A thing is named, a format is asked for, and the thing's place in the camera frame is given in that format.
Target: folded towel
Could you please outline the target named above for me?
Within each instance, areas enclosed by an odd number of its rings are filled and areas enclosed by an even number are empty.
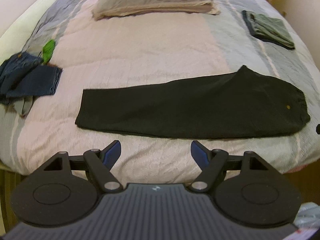
[[[286,49],[295,49],[292,37],[281,19],[245,10],[242,11],[242,17],[253,37]]]

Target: green cloth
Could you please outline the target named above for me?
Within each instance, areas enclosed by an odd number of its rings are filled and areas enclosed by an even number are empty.
[[[292,37],[281,19],[245,10],[242,11],[242,16],[252,36],[287,49],[294,49]]]
[[[47,44],[43,47],[42,58],[43,58],[44,64],[47,64],[52,58],[52,54],[55,46],[56,46],[56,42],[54,40],[49,40]]]

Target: gray cloth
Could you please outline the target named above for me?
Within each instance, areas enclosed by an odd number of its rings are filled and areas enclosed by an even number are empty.
[[[13,108],[16,112],[21,116],[24,117],[26,114],[29,113],[31,106],[33,103],[32,96],[26,96],[24,98],[19,98],[17,101],[13,102]]]
[[[294,49],[293,40],[281,19],[245,10],[242,11],[242,16],[253,37],[286,49]]]

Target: plastic bag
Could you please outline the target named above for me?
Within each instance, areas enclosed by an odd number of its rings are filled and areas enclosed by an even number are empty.
[[[320,206],[313,202],[302,204],[293,223],[298,228],[320,228]]]

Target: bedspread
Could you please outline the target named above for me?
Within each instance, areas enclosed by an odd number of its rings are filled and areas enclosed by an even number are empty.
[[[29,174],[58,151],[79,155],[118,139],[122,155],[111,171],[122,183],[190,182],[200,173],[190,155],[192,140],[82,130],[75,125],[82,91],[231,73],[242,65],[301,89],[311,121],[287,137],[200,142],[232,155],[255,151],[280,172],[320,157],[320,73],[305,44],[265,0],[215,0],[220,15],[148,13],[95,21],[91,11],[96,1],[58,0],[25,45],[38,56],[55,39],[51,63],[63,73],[55,95],[38,98],[27,118],[0,109],[0,157],[13,170]],[[283,19],[296,50],[252,37],[242,10]]]

